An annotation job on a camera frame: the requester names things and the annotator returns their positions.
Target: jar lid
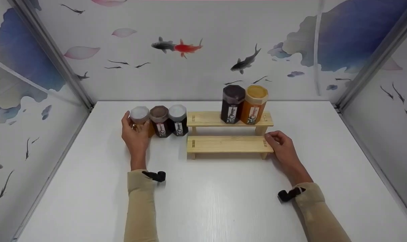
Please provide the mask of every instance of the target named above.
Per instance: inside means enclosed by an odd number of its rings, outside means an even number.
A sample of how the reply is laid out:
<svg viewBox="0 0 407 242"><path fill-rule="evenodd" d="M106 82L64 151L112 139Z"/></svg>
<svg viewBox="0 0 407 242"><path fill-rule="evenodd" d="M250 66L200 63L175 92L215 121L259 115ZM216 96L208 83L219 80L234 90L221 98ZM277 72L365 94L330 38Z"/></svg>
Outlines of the jar lid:
<svg viewBox="0 0 407 242"><path fill-rule="evenodd" d="M228 103L240 103L245 99L245 89L240 85L228 85L223 88L223 100Z"/></svg>
<svg viewBox="0 0 407 242"><path fill-rule="evenodd" d="M169 108L169 118L174 121L181 121L187 117L187 109L181 104L172 105Z"/></svg>
<svg viewBox="0 0 407 242"><path fill-rule="evenodd" d="M150 110L150 118L154 123L163 123L168 119L169 109L165 106L155 106Z"/></svg>
<svg viewBox="0 0 407 242"><path fill-rule="evenodd" d="M150 119L150 110L145 106L137 106L130 110L130 118L136 124L143 124Z"/></svg>
<svg viewBox="0 0 407 242"><path fill-rule="evenodd" d="M263 104L268 98L268 91L262 86L251 85L247 88L245 100L251 104Z"/></svg>

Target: white table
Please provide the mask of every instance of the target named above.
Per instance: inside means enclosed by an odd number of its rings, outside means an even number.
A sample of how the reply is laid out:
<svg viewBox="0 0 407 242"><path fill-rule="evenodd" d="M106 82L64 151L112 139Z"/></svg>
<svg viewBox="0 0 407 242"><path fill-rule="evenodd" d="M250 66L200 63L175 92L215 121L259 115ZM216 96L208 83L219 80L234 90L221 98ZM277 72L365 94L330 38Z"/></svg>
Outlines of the white table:
<svg viewBox="0 0 407 242"><path fill-rule="evenodd" d="M122 118L135 106L183 104L220 110L220 102L98 102L68 152L19 242L121 242L127 212L129 156ZM296 146L326 202L352 241L407 242L407 216L369 164L329 102L268 102L275 126ZM206 134L220 128L200 128ZM224 135L253 134L253 128ZM164 170L155 191L161 242L305 242L291 188L271 160L258 154L187 159L186 137L154 138L148 169Z"/></svg>

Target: jar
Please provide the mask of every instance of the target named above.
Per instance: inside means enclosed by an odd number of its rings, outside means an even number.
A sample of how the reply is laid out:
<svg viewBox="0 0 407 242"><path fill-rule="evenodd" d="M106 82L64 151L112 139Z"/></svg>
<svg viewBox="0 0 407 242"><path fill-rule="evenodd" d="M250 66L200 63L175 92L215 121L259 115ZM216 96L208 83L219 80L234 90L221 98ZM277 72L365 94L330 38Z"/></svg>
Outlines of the jar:
<svg viewBox="0 0 407 242"><path fill-rule="evenodd" d="M150 110L145 106L137 106L130 110L130 118L133 122L133 129L136 130L136 127L143 127L145 122L150 119ZM148 137L151 138L154 133L154 128L150 125L148 129Z"/></svg>
<svg viewBox="0 0 407 242"><path fill-rule="evenodd" d="M241 121L245 124L258 123L268 98L269 95L266 88L257 85L249 86L245 92Z"/></svg>
<svg viewBox="0 0 407 242"><path fill-rule="evenodd" d="M188 133L187 127L187 109L176 104L169 108L169 118L171 122L171 132L176 136L184 136Z"/></svg>
<svg viewBox="0 0 407 242"><path fill-rule="evenodd" d="M169 129L171 120L168 113L169 110L165 106L155 106L150 110L150 119L153 123L154 131L160 138L166 138L172 133Z"/></svg>
<svg viewBox="0 0 407 242"><path fill-rule="evenodd" d="M241 118L245 89L240 85L228 85L223 88L221 120L226 124L235 124Z"/></svg>

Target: arm sleeve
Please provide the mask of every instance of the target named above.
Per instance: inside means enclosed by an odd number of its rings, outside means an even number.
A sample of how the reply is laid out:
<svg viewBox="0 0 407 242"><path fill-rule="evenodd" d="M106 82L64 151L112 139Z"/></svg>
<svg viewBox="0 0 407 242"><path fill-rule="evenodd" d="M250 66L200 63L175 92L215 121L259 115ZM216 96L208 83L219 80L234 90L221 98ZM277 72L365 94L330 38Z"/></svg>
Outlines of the arm sleeve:
<svg viewBox="0 0 407 242"><path fill-rule="evenodd" d="M351 242L327 207L317 184L301 183L295 187L305 188L295 199L305 221L309 242Z"/></svg>
<svg viewBox="0 0 407 242"><path fill-rule="evenodd" d="M127 173L128 211L124 242L158 242L153 180L133 170Z"/></svg>

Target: painted wall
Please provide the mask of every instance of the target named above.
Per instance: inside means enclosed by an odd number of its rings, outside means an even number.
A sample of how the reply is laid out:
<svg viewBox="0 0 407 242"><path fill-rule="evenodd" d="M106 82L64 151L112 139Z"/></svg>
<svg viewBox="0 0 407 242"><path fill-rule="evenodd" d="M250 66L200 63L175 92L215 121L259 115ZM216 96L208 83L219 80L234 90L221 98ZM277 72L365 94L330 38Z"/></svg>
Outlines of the painted wall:
<svg viewBox="0 0 407 242"><path fill-rule="evenodd" d="M380 70L344 116L407 206L407 39L392 57L403 70Z"/></svg>
<svg viewBox="0 0 407 242"><path fill-rule="evenodd" d="M86 116L65 84L0 0L0 242L13 239Z"/></svg>
<svg viewBox="0 0 407 242"><path fill-rule="evenodd" d="M94 100L219 100L237 81L272 100L334 103L407 7L326 1L314 66L319 0L31 2Z"/></svg>

